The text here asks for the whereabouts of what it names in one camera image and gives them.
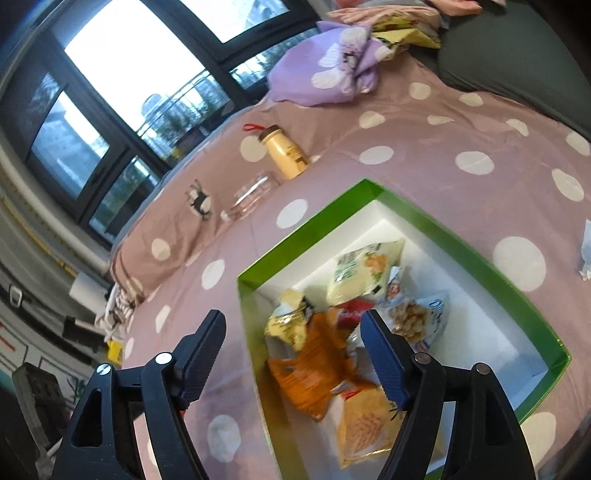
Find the cartoon print on bottle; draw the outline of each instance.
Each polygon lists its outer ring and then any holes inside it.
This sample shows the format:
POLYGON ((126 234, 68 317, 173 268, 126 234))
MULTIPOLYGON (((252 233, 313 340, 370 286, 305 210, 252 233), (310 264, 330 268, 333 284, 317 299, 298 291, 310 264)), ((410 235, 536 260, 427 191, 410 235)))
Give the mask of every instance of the cartoon print on bottle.
POLYGON ((209 220, 212 215, 212 198, 201 188, 198 180, 194 180, 185 195, 189 199, 189 206, 196 215, 203 220, 209 220))

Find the paper roll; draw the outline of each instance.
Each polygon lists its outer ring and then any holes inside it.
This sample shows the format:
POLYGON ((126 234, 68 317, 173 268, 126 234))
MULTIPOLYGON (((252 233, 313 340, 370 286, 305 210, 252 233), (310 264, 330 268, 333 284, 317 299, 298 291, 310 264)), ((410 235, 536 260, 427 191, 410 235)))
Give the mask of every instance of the paper roll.
POLYGON ((80 272, 70 289, 70 297, 97 315, 105 312, 107 291, 84 272, 80 272))

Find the white tissue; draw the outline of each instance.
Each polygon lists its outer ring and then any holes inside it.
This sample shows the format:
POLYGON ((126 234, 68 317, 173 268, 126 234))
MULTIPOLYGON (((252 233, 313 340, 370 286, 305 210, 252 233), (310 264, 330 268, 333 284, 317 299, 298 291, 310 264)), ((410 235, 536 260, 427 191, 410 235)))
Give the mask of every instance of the white tissue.
POLYGON ((583 256, 583 269, 581 276, 583 280, 591 280, 591 220, 585 223, 585 232, 583 234, 583 245, 581 246, 581 255, 583 256))

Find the bed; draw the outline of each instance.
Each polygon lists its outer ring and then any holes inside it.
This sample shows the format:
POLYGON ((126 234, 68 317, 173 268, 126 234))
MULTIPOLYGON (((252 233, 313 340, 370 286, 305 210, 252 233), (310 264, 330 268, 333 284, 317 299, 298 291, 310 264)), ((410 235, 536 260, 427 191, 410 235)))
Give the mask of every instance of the bed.
MULTIPOLYGON (((220 309, 228 334, 185 421, 211 478, 275 479, 245 347, 236 278, 362 179, 406 198, 458 234, 525 293, 572 355, 522 428, 539 469, 579 428, 591 401, 589 283, 578 270, 591 215, 591 150, 575 124, 489 92, 446 86, 409 54, 384 64, 379 88, 346 105, 302 108, 263 99, 212 135, 167 178, 113 249, 113 276, 143 303, 124 350, 143 365, 220 309), (245 219, 223 215, 233 194, 275 164, 242 125, 281 125, 315 163, 245 219), (195 180, 209 218, 187 203, 195 180)), ((145 423, 146 478, 158 478, 145 423)))

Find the yellow bottle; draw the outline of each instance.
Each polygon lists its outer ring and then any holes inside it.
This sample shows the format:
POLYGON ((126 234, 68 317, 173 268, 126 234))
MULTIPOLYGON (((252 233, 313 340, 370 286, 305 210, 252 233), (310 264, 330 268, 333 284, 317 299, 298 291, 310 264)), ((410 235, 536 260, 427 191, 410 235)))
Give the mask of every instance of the yellow bottle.
POLYGON ((288 180, 297 177, 308 168, 306 156, 278 125, 271 125, 261 132, 259 142, 267 147, 269 155, 288 180))

